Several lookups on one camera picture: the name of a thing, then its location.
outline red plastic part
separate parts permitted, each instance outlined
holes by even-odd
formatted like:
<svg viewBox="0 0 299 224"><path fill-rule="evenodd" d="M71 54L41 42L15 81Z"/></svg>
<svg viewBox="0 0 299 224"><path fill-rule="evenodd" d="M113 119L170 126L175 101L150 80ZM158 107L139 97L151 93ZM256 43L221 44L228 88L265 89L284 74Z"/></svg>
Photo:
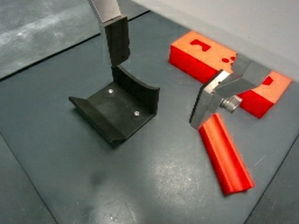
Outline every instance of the red plastic part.
<svg viewBox="0 0 299 224"><path fill-rule="evenodd" d="M256 183L221 114L212 116L210 120L202 125L200 132L224 193L233 194L253 188Z"/></svg>
<svg viewBox="0 0 299 224"><path fill-rule="evenodd" d="M171 44L170 63L204 84L224 69L233 73L237 52L196 31L190 31ZM241 94L241 107L257 118L268 113L286 91L292 79L272 72L264 84Z"/></svg>

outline black bracket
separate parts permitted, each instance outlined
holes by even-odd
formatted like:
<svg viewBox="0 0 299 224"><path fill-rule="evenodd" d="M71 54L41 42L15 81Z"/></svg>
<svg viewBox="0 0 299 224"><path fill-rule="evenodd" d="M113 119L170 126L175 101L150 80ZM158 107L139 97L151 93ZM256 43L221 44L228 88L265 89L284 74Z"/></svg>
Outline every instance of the black bracket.
<svg viewBox="0 0 299 224"><path fill-rule="evenodd" d="M159 87L147 86L122 67L113 67L114 82L87 100L70 97L79 112L113 143L126 141L155 117Z"/></svg>

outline dark gray floor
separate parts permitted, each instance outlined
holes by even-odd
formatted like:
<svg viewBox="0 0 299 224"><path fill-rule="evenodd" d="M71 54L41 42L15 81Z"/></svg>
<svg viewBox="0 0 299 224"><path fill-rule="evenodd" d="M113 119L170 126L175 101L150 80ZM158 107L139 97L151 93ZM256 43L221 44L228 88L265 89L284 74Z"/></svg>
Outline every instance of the dark gray floor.
<svg viewBox="0 0 299 224"><path fill-rule="evenodd" d="M242 223L299 133L299 85L262 120L242 109L221 111L257 182L225 197L189 124L201 84L167 62L170 44L187 30L150 13L130 31L125 67L162 88L155 119L113 148L69 102L113 81L98 37L0 83L5 138L61 224Z"/></svg>
<svg viewBox="0 0 299 224"><path fill-rule="evenodd" d="M299 137L248 224L299 223Z"/></svg>
<svg viewBox="0 0 299 224"><path fill-rule="evenodd" d="M0 134L0 223L55 224Z"/></svg>
<svg viewBox="0 0 299 224"><path fill-rule="evenodd" d="M130 0L118 2L129 18L147 11ZM0 79L99 34L89 0L2 0L0 5Z"/></svg>

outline screw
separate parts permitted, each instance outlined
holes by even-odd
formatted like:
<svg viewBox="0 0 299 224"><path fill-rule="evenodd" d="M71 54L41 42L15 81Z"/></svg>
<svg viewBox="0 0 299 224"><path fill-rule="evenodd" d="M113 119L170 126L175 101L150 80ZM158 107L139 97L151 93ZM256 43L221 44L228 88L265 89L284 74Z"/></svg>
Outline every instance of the screw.
<svg viewBox="0 0 299 224"><path fill-rule="evenodd" d="M225 108L230 113L233 113L241 103L242 99L237 95L233 95L230 98L224 99L220 106Z"/></svg>
<svg viewBox="0 0 299 224"><path fill-rule="evenodd" d="M135 112L135 117L139 117L139 116L141 116L141 112L137 111L137 112Z"/></svg>

